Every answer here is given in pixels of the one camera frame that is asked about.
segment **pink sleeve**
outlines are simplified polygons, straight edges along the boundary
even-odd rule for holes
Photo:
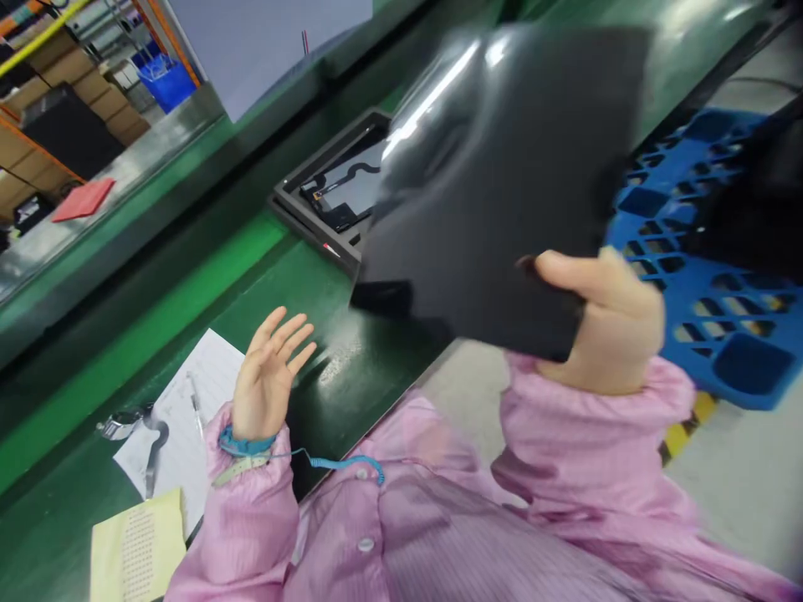
[[[529,504],[525,517],[661,594],[683,599],[794,599],[791,583],[699,533],[691,498],[662,472],[667,428],[691,414],[694,389],[677,366],[649,365],[637,395],[573,390],[511,355],[501,407],[507,446],[494,477]]]
[[[210,481],[233,459],[217,444],[231,423],[226,404],[207,426]],[[283,426],[273,453],[290,451]],[[210,487],[201,530],[170,582],[165,600],[278,600],[295,546],[299,505],[293,495],[290,458],[238,475],[219,489]]]

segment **white paper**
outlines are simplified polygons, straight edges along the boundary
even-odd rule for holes
[[[156,459],[154,497],[176,487],[182,489],[185,539],[203,516],[209,488],[206,445],[192,409],[192,386],[187,376],[192,372],[205,426],[232,399],[243,357],[223,337],[207,330],[153,406],[153,416],[170,429]],[[148,456],[157,437],[158,433],[140,424],[115,454],[115,462],[143,499]]]
[[[373,0],[170,0],[170,5],[232,121],[295,65],[311,64],[332,47],[329,42],[373,15]]]

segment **black sheet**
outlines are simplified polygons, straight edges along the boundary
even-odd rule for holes
[[[351,305],[565,360],[583,302],[527,267],[597,255],[649,41],[517,25],[447,44],[393,120]]]

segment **blue plastic pallet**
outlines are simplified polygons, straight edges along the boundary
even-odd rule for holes
[[[608,243],[663,291],[663,356],[698,387],[772,410],[803,364],[803,287],[679,251],[697,205],[739,173],[732,161],[763,115],[702,110],[637,157]]]

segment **yellow paper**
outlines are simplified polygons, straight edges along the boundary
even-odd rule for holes
[[[151,602],[167,592],[187,548],[181,489],[92,528],[90,602]]]

